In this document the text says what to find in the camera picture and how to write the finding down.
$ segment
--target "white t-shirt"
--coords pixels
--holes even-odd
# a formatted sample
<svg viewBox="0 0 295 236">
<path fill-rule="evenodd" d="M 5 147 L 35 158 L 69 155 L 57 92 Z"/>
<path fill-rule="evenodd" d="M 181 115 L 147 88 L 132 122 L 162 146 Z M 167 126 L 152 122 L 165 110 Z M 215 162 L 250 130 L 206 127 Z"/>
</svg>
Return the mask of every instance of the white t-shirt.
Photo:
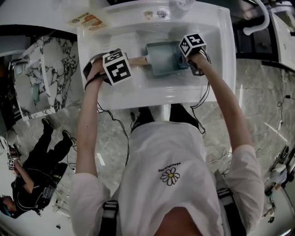
<svg viewBox="0 0 295 236">
<path fill-rule="evenodd" d="M 202 136 L 190 124 L 152 122 L 136 128 L 130 137 L 129 162 L 115 194 L 119 235 L 154 235 L 174 207 L 185 207 L 203 236 L 224 235 L 215 178 L 205 159 Z M 253 147 L 236 148 L 226 183 L 246 231 L 253 230 L 264 205 L 264 185 Z M 95 176 L 74 175 L 70 213 L 77 236 L 98 235 L 102 206 L 110 198 L 109 189 Z"/>
</svg>

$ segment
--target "black and white marker cube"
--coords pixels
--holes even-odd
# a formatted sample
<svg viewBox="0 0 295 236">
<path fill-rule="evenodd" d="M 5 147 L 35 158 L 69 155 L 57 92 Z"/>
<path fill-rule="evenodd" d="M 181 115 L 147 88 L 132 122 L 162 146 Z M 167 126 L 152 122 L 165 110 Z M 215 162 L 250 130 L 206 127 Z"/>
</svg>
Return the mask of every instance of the black and white marker cube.
<svg viewBox="0 0 295 236">
<path fill-rule="evenodd" d="M 132 76 L 128 59 L 124 52 L 115 50 L 103 55 L 103 68 L 112 85 L 125 81 Z"/>
<path fill-rule="evenodd" d="M 185 35 L 179 44 L 180 50 L 185 57 L 188 57 L 193 48 L 205 46 L 205 41 L 199 34 Z"/>
<path fill-rule="evenodd" d="M 14 170 L 14 161 L 11 159 L 8 160 L 8 168 L 11 171 Z"/>
</svg>

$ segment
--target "dustpan handle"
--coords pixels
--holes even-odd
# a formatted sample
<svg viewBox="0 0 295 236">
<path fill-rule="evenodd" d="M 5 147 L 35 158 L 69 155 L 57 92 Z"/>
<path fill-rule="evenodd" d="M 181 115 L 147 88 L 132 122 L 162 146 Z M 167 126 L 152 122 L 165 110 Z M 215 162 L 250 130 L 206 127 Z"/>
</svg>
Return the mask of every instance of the dustpan handle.
<svg viewBox="0 0 295 236">
<path fill-rule="evenodd" d="M 147 57 L 135 57 L 128 59 L 129 65 L 148 65 Z"/>
</svg>

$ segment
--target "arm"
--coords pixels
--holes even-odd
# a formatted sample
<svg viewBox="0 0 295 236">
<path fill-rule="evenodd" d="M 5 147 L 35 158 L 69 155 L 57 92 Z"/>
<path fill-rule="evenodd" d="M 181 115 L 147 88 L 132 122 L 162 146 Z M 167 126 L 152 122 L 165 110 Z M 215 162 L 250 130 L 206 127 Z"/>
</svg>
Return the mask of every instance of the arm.
<svg viewBox="0 0 295 236">
<path fill-rule="evenodd" d="M 24 189 L 29 194 L 31 194 L 33 191 L 33 188 L 34 188 L 34 181 L 30 178 L 28 173 L 24 170 L 24 168 L 20 165 L 20 163 L 18 161 L 15 161 L 14 165 L 25 181 Z"/>
<path fill-rule="evenodd" d="M 93 63 L 87 80 L 103 71 L 102 60 Z M 102 79 L 96 79 L 87 86 L 80 111 L 77 132 L 76 173 L 89 173 L 97 177 L 94 149 L 97 137 L 97 98 Z"/>
<path fill-rule="evenodd" d="M 200 53 L 192 55 L 190 59 L 202 69 L 210 82 L 229 132 L 232 150 L 243 144 L 252 146 L 246 120 L 231 89 Z"/>
<path fill-rule="evenodd" d="M 94 61 L 87 80 L 102 71 L 102 60 Z M 98 235 L 103 204 L 110 191 L 97 177 L 94 149 L 97 137 L 97 97 L 102 79 L 95 79 L 85 90 L 77 133 L 76 174 L 71 180 L 70 216 L 76 236 Z"/>
<path fill-rule="evenodd" d="M 225 182 L 234 194 L 242 222 L 249 233 L 257 226 L 262 216 L 264 184 L 246 120 L 236 97 L 212 69 L 211 64 L 200 54 L 193 55 L 191 60 L 206 75 L 224 116 L 233 150 L 230 171 Z"/>
</svg>

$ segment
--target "bottle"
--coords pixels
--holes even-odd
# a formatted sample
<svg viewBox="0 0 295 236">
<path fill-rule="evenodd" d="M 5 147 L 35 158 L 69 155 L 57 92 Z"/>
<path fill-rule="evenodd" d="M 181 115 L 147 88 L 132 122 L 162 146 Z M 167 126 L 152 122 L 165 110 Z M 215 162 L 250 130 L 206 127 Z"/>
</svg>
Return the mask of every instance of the bottle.
<svg viewBox="0 0 295 236">
<path fill-rule="evenodd" d="M 182 18 L 186 13 L 192 8 L 195 0 L 175 0 L 176 5 L 174 10 L 172 10 L 172 15 L 176 18 Z"/>
</svg>

